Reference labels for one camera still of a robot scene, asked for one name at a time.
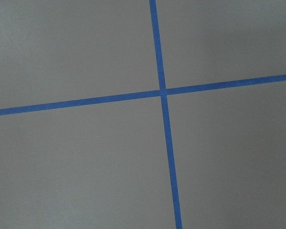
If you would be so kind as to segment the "long blue tape strip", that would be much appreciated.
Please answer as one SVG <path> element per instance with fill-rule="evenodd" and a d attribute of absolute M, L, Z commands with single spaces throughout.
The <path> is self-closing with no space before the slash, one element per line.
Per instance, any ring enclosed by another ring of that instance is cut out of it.
<path fill-rule="evenodd" d="M 157 13 L 157 3 L 155 0 L 150 0 L 149 5 L 150 5 L 150 12 L 151 12 L 151 20 L 152 20 L 153 40 L 154 40 L 154 49 L 155 49 L 155 57 L 156 57 L 156 65 L 157 65 L 157 73 L 158 73 L 159 91 L 160 91 L 160 98 L 161 98 L 164 135 L 165 135 L 165 143 L 166 143 L 166 150 L 167 150 L 167 160 L 168 160 L 168 167 L 169 167 L 172 201 L 173 201 L 173 208 L 174 208 L 174 220 L 175 220 L 175 227 L 177 229 L 181 229 L 183 227 L 183 224 L 182 224 L 182 215 L 181 215 L 180 200 L 179 200 L 177 174 L 176 174 L 176 168 L 175 168 L 174 146 L 173 146 L 173 140 L 172 140 L 171 124 L 170 124 L 170 114 L 169 114 L 169 106 L 168 106 L 168 98 L 167 98 L 168 94 L 167 94 L 165 72 L 164 72 L 164 65 L 163 65 L 163 55 L 162 55 L 161 36 L 160 36 L 160 28 L 159 28 L 158 13 Z"/>

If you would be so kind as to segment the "crossing blue tape strip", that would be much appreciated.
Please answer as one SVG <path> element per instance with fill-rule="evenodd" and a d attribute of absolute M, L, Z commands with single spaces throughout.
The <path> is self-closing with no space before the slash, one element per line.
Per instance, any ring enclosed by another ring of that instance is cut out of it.
<path fill-rule="evenodd" d="M 251 86 L 251 85 L 257 85 L 257 84 L 276 83 L 276 82 L 283 82 L 283 81 L 286 81 L 286 74 L 277 75 L 277 76 L 258 77 L 258 78 L 252 78 L 252 79 L 227 81 L 227 82 L 219 82 L 219 83 L 207 83 L 207 84 L 201 84 L 201 85 L 169 88 L 169 89 L 166 89 L 165 93 L 167 95 L 186 94 L 186 93 L 210 91 L 210 90 L 233 88 L 233 87 Z M 93 104 L 120 102 L 120 101 L 135 100 L 135 99 L 160 97 L 162 94 L 163 92 L 161 92 L 160 90 L 154 90 L 154 91 L 109 95 L 109 96 L 101 96 L 101 97 L 46 103 L 46 104 L 35 104 L 35 105 L 3 108 L 3 109 L 0 109 L 0 116 L 54 110 L 54 109 L 77 107 L 77 106 L 85 106 L 85 105 L 93 105 Z"/>

